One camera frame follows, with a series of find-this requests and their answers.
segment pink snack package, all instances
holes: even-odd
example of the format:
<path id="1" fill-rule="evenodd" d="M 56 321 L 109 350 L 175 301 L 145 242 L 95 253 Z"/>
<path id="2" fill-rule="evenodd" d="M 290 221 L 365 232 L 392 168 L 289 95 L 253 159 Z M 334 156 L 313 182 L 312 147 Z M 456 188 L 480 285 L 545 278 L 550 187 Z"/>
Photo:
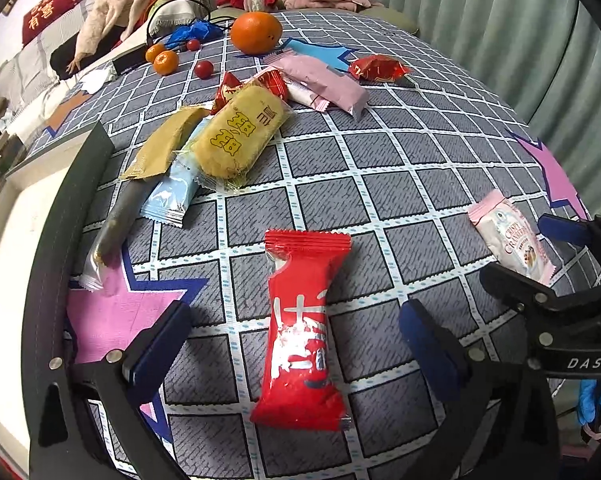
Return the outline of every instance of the pink snack package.
<path id="1" fill-rule="evenodd" d="M 264 62 L 331 101 L 357 121 L 360 120 L 369 92 L 349 76 L 339 75 L 321 60 L 296 54 L 293 50 L 267 56 Z"/>
<path id="2" fill-rule="evenodd" d="M 502 266 L 549 284 L 555 265 L 525 216 L 500 191 L 494 189 L 467 213 Z"/>
<path id="3" fill-rule="evenodd" d="M 314 110 L 319 112 L 327 110 L 327 107 L 329 106 L 329 101 L 327 99 L 310 90 L 302 83 L 293 80 L 291 77 L 283 76 L 282 80 L 287 83 L 290 100 L 314 108 Z"/>

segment metal screw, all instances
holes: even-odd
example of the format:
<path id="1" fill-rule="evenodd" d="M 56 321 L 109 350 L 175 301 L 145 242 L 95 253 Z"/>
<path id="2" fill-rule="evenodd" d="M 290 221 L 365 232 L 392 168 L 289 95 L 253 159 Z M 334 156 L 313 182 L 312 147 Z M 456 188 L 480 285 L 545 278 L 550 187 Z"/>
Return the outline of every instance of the metal screw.
<path id="1" fill-rule="evenodd" d="M 479 363 L 485 360 L 485 352 L 483 352 L 480 348 L 470 348 L 468 354 L 472 361 Z"/>
<path id="2" fill-rule="evenodd" d="M 104 358 L 108 363 L 117 363 L 122 359 L 122 350 L 109 350 Z"/>
<path id="3" fill-rule="evenodd" d="M 527 366 L 532 370 L 540 370 L 542 368 L 540 361 L 538 361 L 538 359 L 534 357 L 532 357 L 531 359 L 527 359 Z"/>
<path id="4" fill-rule="evenodd" d="M 50 361 L 50 370 L 58 370 L 62 366 L 62 359 L 55 357 Z"/>
<path id="5" fill-rule="evenodd" d="M 550 346 L 554 342 L 554 336 L 549 332 L 543 332 L 538 336 L 538 341 L 542 346 Z"/>

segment grid pattern tablecloth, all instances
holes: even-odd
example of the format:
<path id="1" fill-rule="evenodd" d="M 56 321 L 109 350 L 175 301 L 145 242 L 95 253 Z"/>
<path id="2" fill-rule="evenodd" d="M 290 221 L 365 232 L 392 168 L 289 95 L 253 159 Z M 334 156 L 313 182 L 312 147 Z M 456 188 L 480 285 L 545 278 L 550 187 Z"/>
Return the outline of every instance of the grid pattern tablecloth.
<path id="1" fill-rule="evenodd" d="M 521 361 L 523 320 L 481 288 L 478 270 L 494 258 L 466 209 L 497 187 L 535 224 L 550 211 L 543 173 L 508 133 L 528 136 L 514 111 L 427 44 L 354 14 L 279 17 L 285 38 L 358 49 L 350 59 L 403 59 L 418 90 L 365 84 L 369 108 L 358 122 L 337 108 L 321 114 L 298 106 L 240 195 L 199 192 L 184 230 L 136 221 L 129 244 L 137 279 L 209 279 L 194 303 L 191 338 L 160 393 L 173 436 L 164 443 L 195 478 L 397 479 L 444 417 L 401 341 L 399 305 L 418 298 L 463 345 Z M 178 72 L 165 78 L 141 66 L 69 116 L 61 135 L 100 120 L 116 146 L 75 273 L 116 201 L 117 176 L 154 129 L 181 104 L 210 101 L 226 70 L 244 79 L 260 69 L 259 59 L 238 54 L 224 38 L 181 54 Z M 202 58 L 220 69 L 208 81 L 193 75 Z M 41 137 L 34 149 L 47 142 Z M 554 213 L 574 215 L 570 207 Z M 338 229 L 353 237 L 328 295 L 331 370 L 355 421 L 346 433 L 277 431 L 248 421 L 269 322 L 267 228 Z M 556 264 L 552 286 L 559 294 L 601 280 L 587 251 L 542 244 Z M 132 472 L 102 406 L 92 409 L 117 466 Z"/>

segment cherry tomato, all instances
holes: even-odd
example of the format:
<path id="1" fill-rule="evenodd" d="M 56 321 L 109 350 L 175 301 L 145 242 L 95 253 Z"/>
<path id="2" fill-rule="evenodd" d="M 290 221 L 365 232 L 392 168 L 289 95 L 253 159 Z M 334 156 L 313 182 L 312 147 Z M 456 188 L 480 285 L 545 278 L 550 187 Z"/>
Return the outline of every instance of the cherry tomato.
<path id="1" fill-rule="evenodd" d="M 189 40 L 186 44 L 186 47 L 190 52 L 196 52 L 200 48 L 200 41 Z"/>
<path id="2" fill-rule="evenodd" d="M 200 77 L 200 79 L 209 79 L 214 73 L 213 63 L 207 60 L 197 62 L 194 67 L 194 73 Z"/>

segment gold snack package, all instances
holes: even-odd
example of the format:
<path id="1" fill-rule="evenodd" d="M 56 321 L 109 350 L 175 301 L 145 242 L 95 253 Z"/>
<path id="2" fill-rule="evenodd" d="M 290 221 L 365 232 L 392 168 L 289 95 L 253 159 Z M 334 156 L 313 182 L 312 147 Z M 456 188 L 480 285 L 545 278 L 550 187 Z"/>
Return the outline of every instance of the gold snack package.
<path id="1" fill-rule="evenodd" d="M 165 173 L 197 124 L 209 115 L 198 106 L 183 106 L 149 136 L 121 180 L 148 178 Z"/>
<path id="2" fill-rule="evenodd" d="M 232 190 L 263 152 L 274 133 L 293 113 L 279 97 L 251 84 L 210 120 L 196 138 L 192 153 L 200 166 L 200 184 Z"/>

